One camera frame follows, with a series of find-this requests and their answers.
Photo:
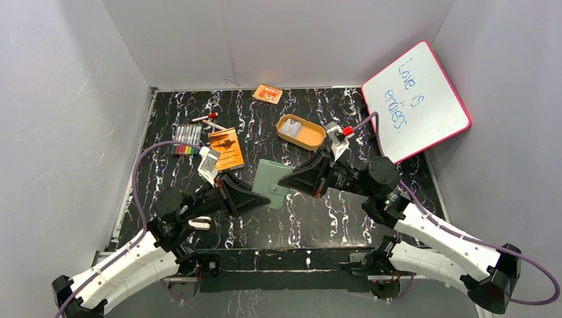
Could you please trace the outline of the mint green card holder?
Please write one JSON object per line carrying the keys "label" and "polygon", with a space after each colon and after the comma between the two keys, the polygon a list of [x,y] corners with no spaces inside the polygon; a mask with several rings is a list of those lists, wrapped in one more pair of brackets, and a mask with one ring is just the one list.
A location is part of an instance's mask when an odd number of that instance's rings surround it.
{"label": "mint green card holder", "polygon": [[271,160],[260,159],[254,177],[252,191],[269,198],[267,207],[281,209],[290,192],[288,187],[279,185],[278,182],[290,175],[293,167]]}

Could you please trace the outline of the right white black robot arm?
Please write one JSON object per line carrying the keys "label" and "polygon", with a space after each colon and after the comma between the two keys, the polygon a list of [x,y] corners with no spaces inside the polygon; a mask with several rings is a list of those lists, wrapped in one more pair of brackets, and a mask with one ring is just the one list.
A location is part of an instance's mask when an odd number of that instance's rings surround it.
{"label": "right white black robot arm", "polygon": [[401,190],[401,180],[387,157],[378,156],[358,170],[319,150],[278,183],[314,197],[329,188],[366,197],[361,207],[375,223],[431,247],[427,251],[385,239],[373,256],[378,272],[421,274],[465,292],[491,313],[504,314],[520,277],[521,250],[512,244],[480,245],[476,238],[418,207],[413,196]]}

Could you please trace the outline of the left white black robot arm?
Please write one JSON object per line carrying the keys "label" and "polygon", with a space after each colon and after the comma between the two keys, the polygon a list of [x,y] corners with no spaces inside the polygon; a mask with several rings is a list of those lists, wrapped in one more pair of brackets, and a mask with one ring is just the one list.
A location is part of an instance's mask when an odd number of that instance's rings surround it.
{"label": "left white black robot arm", "polygon": [[219,174],[199,191],[169,187],[153,207],[155,218],[119,250],[73,277],[52,282],[56,317],[102,317],[119,302],[162,278],[189,276],[201,268],[196,249],[188,243],[195,231],[210,228],[210,214],[229,217],[270,204],[270,199],[232,173]]}

